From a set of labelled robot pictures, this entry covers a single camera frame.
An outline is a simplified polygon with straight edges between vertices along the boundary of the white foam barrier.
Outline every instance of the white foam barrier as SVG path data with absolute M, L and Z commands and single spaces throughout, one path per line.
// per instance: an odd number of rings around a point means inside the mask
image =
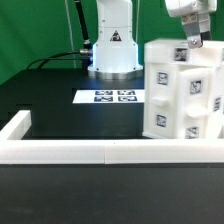
M 0 141 L 21 140 L 31 127 L 29 110 L 20 110 L 9 123 L 0 131 Z

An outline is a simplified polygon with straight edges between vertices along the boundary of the white border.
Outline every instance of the white border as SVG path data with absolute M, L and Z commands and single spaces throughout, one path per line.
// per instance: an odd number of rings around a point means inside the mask
M 0 132 L 0 164 L 224 163 L 223 139 L 13 140 L 30 125 L 20 111 Z

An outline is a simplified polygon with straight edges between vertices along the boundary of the warning label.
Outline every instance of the warning label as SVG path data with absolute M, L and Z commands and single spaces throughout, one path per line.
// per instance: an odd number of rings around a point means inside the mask
M 110 41 L 122 41 L 121 37 L 118 33 L 118 31 L 116 30 L 113 34 L 113 36 L 111 37 Z

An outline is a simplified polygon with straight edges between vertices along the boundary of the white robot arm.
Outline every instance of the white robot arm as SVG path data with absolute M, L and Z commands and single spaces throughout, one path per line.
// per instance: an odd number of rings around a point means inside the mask
M 203 45 L 211 39 L 210 15 L 216 11 L 217 0 L 165 0 L 171 17 L 181 17 L 182 25 L 190 48 Z

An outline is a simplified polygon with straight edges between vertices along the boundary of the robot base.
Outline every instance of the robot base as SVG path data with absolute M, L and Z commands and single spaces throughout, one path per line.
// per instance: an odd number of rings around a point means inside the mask
M 124 73 L 109 73 L 98 71 L 88 71 L 88 72 L 89 77 L 91 78 L 105 79 L 105 80 L 128 80 L 142 77 L 144 75 L 143 69 Z

